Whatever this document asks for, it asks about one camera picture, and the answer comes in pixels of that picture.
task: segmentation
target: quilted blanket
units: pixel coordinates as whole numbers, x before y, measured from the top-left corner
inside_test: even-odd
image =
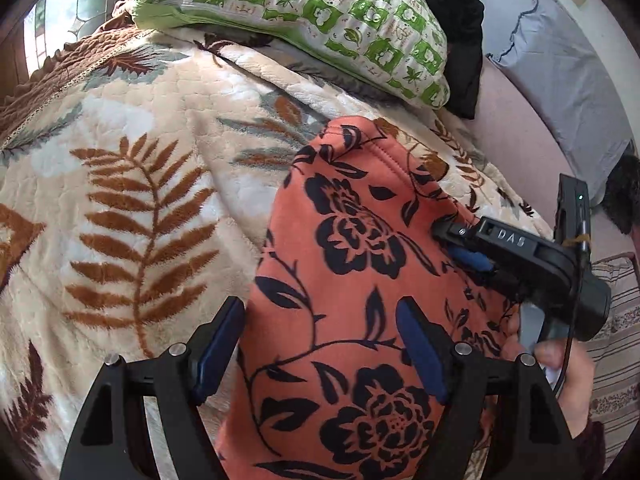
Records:
[[[156,356],[228,295],[247,298],[274,194],[330,119],[373,120],[475,215],[550,235],[432,112],[366,102],[197,30],[127,34],[71,78],[54,70],[58,90],[0,137],[0,413],[40,478],[58,478],[106,354]],[[212,440],[234,371],[200,410]]]

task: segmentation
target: metal bolt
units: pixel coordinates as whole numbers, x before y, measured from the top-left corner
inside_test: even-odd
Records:
[[[455,349],[456,354],[458,355],[469,355],[472,352],[471,345],[468,345],[467,343],[458,343]]]
[[[187,351],[187,345],[184,343],[175,343],[169,346],[169,354],[173,356],[182,355]]]
[[[536,358],[531,354],[520,354],[520,362],[525,366],[533,366],[536,364]]]
[[[107,354],[107,356],[104,358],[104,364],[106,364],[107,366],[113,366],[118,364],[119,362],[120,362],[119,354]]]

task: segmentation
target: orange floral fabric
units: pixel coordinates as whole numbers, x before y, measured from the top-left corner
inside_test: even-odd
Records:
[[[331,121],[274,202],[216,450],[232,480],[410,478],[443,407],[395,324],[413,296],[454,340],[497,357],[514,305],[430,234],[474,216],[372,121]],[[490,410],[479,428],[488,436]]]

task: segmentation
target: grey pillowcase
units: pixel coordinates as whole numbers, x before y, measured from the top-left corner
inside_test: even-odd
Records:
[[[557,0],[523,12],[511,42],[492,60],[540,115],[596,205],[633,135],[609,73]]]

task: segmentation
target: blue finger pad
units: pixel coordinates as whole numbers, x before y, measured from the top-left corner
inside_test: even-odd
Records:
[[[396,308],[396,325],[424,391],[436,397],[439,403],[445,404],[449,392],[444,382],[442,363],[404,301],[400,301]]]
[[[198,405],[218,390],[243,328],[244,305],[238,301],[226,313],[198,362],[198,380],[191,392]]]
[[[457,261],[457,263],[476,270],[477,272],[491,272],[494,270],[494,263],[482,253],[474,253],[462,247],[455,246],[447,247],[447,253],[449,253],[449,256]]]

